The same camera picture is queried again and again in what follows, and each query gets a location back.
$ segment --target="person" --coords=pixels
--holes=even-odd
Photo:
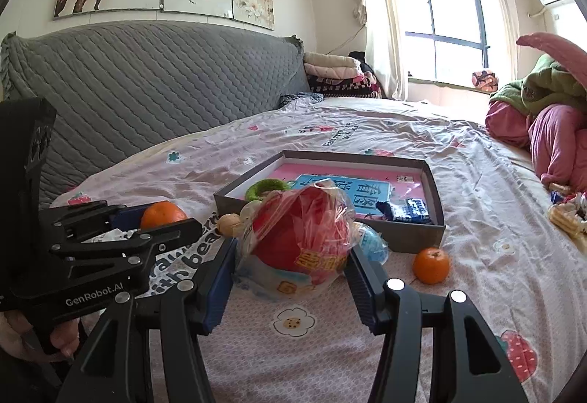
[[[9,310],[0,312],[0,346],[15,358],[46,363],[70,358],[79,346],[79,319],[64,322],[55,327],[49,337],[51,344],[59,349],[54,355],[46,355],[41,349],[33,349],[22,336],[32,330],[22,312]]]

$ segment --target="gray box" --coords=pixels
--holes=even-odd
[[[352,155],[348,153],[324,153],[313,151],[282,151],[254,168],[248,170],[237,180],[227,184],[221,190],[214,193],[216,206],[219,215],[239,214],[243,206],[247,203],[243,199],[229,196],[235,194],[234,191],[240,189],[242,192],[248,189],[257,181],[268,176],[274,169],[277,169],[286,162],[303,163],[306,161],[318,161],[315,164],[332,164],[343,166],[348,164],[349,169],[353,169],[351,164],[357,163],[362,167],[373,167],[381,169],[382,166],[403,168],[406,171],[420,172],[422,178],[422,187],[426,197],[426,205],[430,214],[430,219],[434,224],[410,224],[408,222],[389,222],[377,221],[375,219],[356,219],[364,222],[375,229],[389,244],[389,249],[395,252],[405,252],[416,254],[427,247],[439,247],[442,241],[442,235],[446,228],[444,224],[444,214],[442,213],[442,204],[432,172],[424,160],[413,160],[408,158],[396,158],[391,156],[371,156],[371,155]]]

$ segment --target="window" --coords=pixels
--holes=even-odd
[[[488,67],[481,0],[398,0],[404,54],[413,77],[471,84]]]

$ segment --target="gray quilted headboard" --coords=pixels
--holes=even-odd
[[[41,178],[46,206],[152,145],[309,91],[302,57],[295,37],[190,22],[111,22],[33,39],[8,34],[0,78],[5,99],[42,96],[57,109]]]

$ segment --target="blue card with chinese characters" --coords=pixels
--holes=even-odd
[[[326,176],[302,174],[295,180],[293,189],[300,189],[308,184],[331,179],[350,198],[350,202],[359,214],[381,214],[375,207],[377,201],[388,201],[389,183],[371,179],[348,178],[345,176]]]

